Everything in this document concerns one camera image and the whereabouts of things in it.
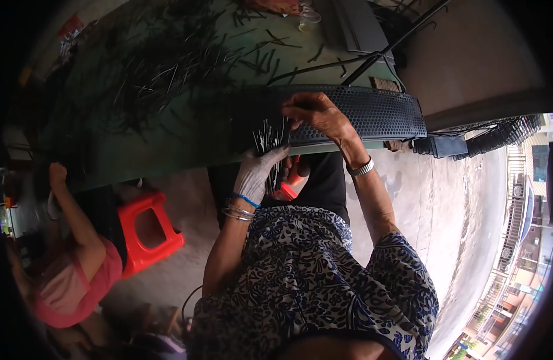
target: parked car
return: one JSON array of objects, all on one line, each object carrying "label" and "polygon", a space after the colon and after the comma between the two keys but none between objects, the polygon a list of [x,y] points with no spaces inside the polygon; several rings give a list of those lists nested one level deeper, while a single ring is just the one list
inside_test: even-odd
[{"label": "parked car", "polygon": [[515,249],[531,229],[535,195],[532,192],[532,181],[524,173],[518,174],[511,189],[512,201],[507,221],[507,237],[501,251],[497,269],[506,271],[511,263]]}]

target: bangle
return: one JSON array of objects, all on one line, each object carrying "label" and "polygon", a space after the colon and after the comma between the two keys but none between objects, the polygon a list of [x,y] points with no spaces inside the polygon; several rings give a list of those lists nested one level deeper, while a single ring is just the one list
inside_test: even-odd
[{"label": "bangle", "polygon": [[224,208],[222,210],[222,213],[225,214],[226,216],[228,216],[229,218],[237,219],[237,220],[240,220],[240,221],[246,221],[246,222],[251,222],[252,221],[252,217],[248,218],[248,217],[244,217],[244,216],[240,215],[239,213],[235,214],[232,210],[230,210],[230,208]]},{"label": "bangle", "polygon": [[246,210],[243,210],[239,207],[237,207],[236,205],[232,205],[230,202],[228,203],[228,207],[230,210],[233,210],[234,212],[238,212],[240,213],[241,215],[244,215],[246,217],[253,217],[255,216],[255,213],[254,212],[248,212]]}]

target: building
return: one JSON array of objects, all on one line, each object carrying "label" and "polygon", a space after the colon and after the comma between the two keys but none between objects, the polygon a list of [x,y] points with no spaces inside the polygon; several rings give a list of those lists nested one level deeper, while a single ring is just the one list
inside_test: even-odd
[{"label": "building", "polygon": [[553,229],[533,226],[523,240],[509,277],[493,270],[492,283],[445,359],[503,359],[541,296],[548,279]]},{"label": "building", "polygon": [[545,183],[551,141],[553,117],[545,114],[539,132],[507,147],[507,213],[497,260],[471,320],[445,359],[503,359],[537,305],[553,255]]},{"label": "building", "polygon": [[533,181],[535,195],[547,195],[548,143],[553,141],[553,114],[543,114],[541,128],[523,143],[527,175]]}]

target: plastic cup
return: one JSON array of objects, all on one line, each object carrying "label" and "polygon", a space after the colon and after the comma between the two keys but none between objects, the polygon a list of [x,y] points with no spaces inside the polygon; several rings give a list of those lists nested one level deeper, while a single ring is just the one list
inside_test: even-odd
[{"label": "plastic cup", "polygon": [[312,32],[316,29],[316,24],[321,20],[320,15],[316,11],[305,10],[301,12],[301,23],[298,29],[301,32]]}]

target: black pants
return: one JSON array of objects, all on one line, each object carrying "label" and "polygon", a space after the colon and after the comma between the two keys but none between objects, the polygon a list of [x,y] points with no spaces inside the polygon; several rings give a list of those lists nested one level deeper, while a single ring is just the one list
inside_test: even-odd
[{"label": "black pants", "polygon": [[113,243],[116,251],[119,252],[122,270],[124,270],[127,265],[127,244],[117,211],[117,206],[121,203],[112,191],[112,186],[79,192],[73,196],[96,232]]},{"label": "black pants", "polygon": [[[319,207],[334,212],[350,224],[347,212],[345,172],[340,152],[301,155],[302,163],[310,166],[310,176],[298,196],[291,201],[275,200],[266,196],[260,207],[300,205]],[[222,228],[226,215],[221,210],[226,207],[226,199],[233,193],[240,163],[212,166],[208,168],[208,181],[213,191],[216,205],[216,218]]]}]

